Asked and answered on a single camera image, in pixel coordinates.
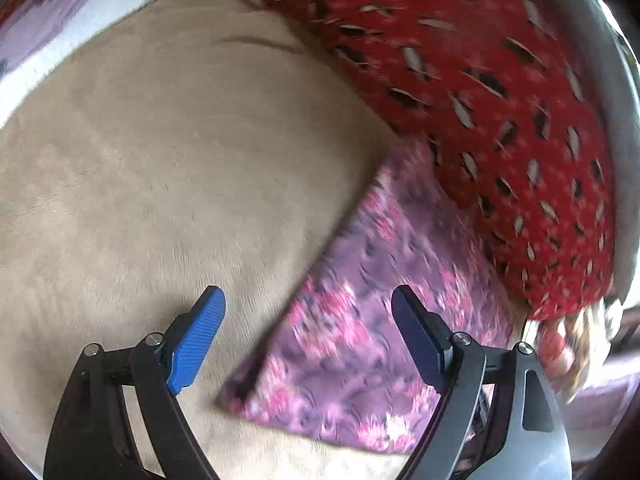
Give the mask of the purple floral garment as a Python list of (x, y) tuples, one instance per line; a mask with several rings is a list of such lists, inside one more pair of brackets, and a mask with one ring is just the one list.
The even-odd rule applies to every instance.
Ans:
[(224, 383), (219, 404), (329, 444), (412, 452), (438, 396), (393, 320), (400, 285), (452, 330), (486, 346), (508, 343), (506, 292), (419, 139), (390, 152), (280, 321)]

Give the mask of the beige fleece blanket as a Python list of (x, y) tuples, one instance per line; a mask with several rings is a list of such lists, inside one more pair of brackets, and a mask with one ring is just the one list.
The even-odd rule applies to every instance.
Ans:
[(156, 0), (91, 39), (1, 131), (1, 431), (42, 471), (81, 350), (228, 307), (183, 413), (225, 479), (390, 479), (404, 459), (217, 408), (395, 144), (298, 26), (246, 0)]

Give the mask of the red patterned pillow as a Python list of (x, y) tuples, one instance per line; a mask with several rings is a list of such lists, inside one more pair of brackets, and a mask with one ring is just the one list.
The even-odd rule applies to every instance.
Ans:
[(474, 219), (488, 259), (536, 320), (613, 284), (608, 136), (548, 0), (262, 0), (307, 26)]

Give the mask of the grey pillow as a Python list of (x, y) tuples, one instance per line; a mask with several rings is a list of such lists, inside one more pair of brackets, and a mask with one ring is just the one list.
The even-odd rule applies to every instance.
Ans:
[(639, 303), (639, 64), (604, 0), (553, 0), (585, 55), (602, 105), (614, 165), (614, 288), (625, 308)]

